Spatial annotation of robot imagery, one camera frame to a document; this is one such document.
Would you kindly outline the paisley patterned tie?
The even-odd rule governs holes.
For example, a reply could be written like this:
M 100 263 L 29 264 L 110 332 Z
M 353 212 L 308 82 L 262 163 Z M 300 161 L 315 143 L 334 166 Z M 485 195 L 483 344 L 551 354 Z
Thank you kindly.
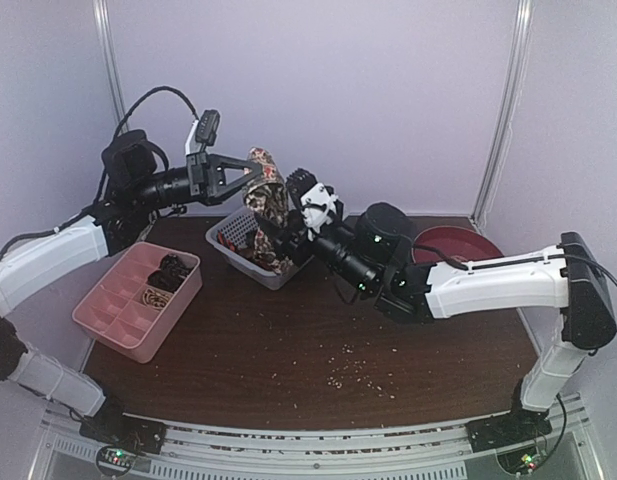
M 277 225 L 287 225 L 289 206 L 286 184 L 271 153 L 260 147 L 250 149 L 248 160 L 262 165 L 262 175 L 242 190 L 244 205 L 253 213 L 259 213 Z M 272 241 L 257 227 L 255 240 L 255 264 L 275 275 L 285 275 L 291 268 L 289 260 L 280 260 L 275 254 Z

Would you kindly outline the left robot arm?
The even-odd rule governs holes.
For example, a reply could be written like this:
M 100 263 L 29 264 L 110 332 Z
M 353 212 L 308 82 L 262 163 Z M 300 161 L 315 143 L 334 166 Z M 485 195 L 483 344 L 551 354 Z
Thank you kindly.
M 84 265 L 129 248 L 153 212 L 198 202 L 223 203 L 264 173 L 261 164 L 206 151 L 213 133 L 192 130 L 186 164 L 172 169 L 164 151 L 142 130 L 116 135 L 102 153 L 107 187 L 93 204 L 60 226 L 21 234 L 0 250 L 0 382 L 12 381 L 66 406 L 111 444 L 132 433 L 119 400 L 90 377 L 20 340 L 7 320 L 19 304 Z M 159 170 L 159 164 L 165 165 Z

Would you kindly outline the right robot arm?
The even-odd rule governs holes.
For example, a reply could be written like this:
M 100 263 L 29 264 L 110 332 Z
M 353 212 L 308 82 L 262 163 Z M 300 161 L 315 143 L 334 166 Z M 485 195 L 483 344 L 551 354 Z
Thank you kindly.
M 558 310 L 552 343 L 519 381 L 510 412 L 497 418 L 507 440 L 521 441 L 533 431 L 584 358 L 617 335 L 611 275 L 575 232 L 529 254 L 468 262 L 441 256 L 424 263 L 414 259 L 424 247 L 410 238 L 411 222 L 387 203 L 371 205 L 354 226 L 343 221 L 337 201 L 307 203 L 290 217 L 284 227 L 256 217 L 280 257 L 321 260 L 357 297 L 374 299 L 376 309 L 396 322 L 523 307 Z

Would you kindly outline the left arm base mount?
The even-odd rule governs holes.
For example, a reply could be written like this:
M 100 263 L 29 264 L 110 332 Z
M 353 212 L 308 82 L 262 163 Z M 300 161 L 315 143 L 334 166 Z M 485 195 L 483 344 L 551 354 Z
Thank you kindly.
M 106 423 L 85 420 L 79 428 L 83 437 L 139 454 L 159 454 L 166 431 L 163 422 L 126 415 Z

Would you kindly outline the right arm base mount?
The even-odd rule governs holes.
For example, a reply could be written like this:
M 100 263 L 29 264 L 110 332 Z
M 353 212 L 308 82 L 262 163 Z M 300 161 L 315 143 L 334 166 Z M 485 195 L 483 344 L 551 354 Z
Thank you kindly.
M 474 453 L 523 443 L 552 432 L 551 423 L 536 412 L 508 412 L 470 421 L 465 427 Z

